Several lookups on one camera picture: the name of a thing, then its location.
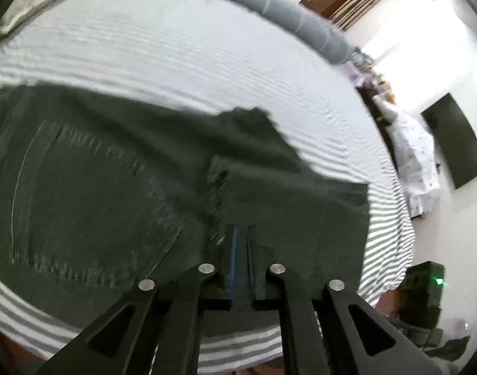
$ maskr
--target mattress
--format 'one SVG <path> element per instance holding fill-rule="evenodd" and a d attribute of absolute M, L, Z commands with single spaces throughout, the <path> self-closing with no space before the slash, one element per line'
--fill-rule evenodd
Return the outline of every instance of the mattress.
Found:
<path fill-rule="evenodd" d="M 64 0 L 0 43 L 0 87 L 39 81 L 208 113 L 260 107 L 314 171 L 369 183 L 360 296 L 375 305 L 412 262 L 414 231 L 402 188 L 350 81 L 312 47 L 243 6 Z M 80 329 L 0 282 L 0 331 L 50 358 Z M 279 327 L 207 338 L 199 373 L 246 368 L 281 354 Z"/>

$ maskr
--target bed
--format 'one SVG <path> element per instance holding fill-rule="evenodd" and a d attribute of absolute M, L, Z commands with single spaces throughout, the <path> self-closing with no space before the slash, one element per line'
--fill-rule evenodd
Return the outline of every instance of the bed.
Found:
<path fill-rule="evenodd" d="M 339 69 L 281 24 L 229 0 L 62 0 L 0 42 L 0 88 L 46 81 L 208 113 L 260 107 L 314 171 L 369 183 L 359 294 L 375 305 L 414 253 L 405 197 L 374 121 Z M 0 282 L 0 331 L 48 359 L 79 328 Z M 279 327 L 208 338 L 199 373 L 282 354 Z"/>

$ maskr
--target black electronic device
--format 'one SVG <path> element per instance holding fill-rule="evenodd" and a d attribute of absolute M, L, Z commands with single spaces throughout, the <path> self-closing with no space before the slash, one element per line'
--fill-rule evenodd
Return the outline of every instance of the black electronic device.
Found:
<path fill-rule="evenodd" d="M 237 252 L 240 247 L 244 252 Z M 236 302 L 241 293 L 234 291 L 240 282 L 238 265 L 246 272 L 251 311 L 279 312 L 287 375 L 441 373 L 343 282 L 331 280 L 319 299 L 310 299 L 296 272 L 272 258 L 269 250 L 254 245 L 248 229 L 230 227 L 207 261 L 187 270 L 178 282 L 141 281 L 38 375 L 195 374 L 202 313 L 228 310 Z"/>
<path fill-rule="evenodd" d="M 477 137 L 450 94 L 422 112 L 440 146 L 455 188 L 477 177 Z"/>

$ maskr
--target dark green garment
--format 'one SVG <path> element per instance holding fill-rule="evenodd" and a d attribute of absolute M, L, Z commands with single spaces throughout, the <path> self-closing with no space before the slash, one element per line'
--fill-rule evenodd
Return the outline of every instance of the dark green garment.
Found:
<path fill-rule="evenodd" d="M 44 312 L 83 327 L 145 275 L 205 262 L 224 223 L 257 226 L 315 287 L 334 275 L 358 287 L 367 186 L 314 174 L 261 110 L 0 91 L 0 280 Z"/>

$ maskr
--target striped bedsheet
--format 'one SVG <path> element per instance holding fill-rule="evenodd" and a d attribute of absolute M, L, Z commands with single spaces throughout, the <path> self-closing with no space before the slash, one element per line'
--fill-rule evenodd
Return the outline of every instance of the striped bedsheet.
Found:
<path fill-rule="evenodd" d="M 359 294 L 375 305 L 412 262 L 405 198 L 358 94 L 312 48 L 241 6 L 226 0 L 64 0 L 0 43 L 0 87 L 38 81 L 209 113 L 261 107 L 317 173 L 369 183 Z M 80 329 L 0 282 L 0 331 L 49 358 Z M 280 354 L 279 327 L 208 338 L 199 373 L 246 368 Z"/>

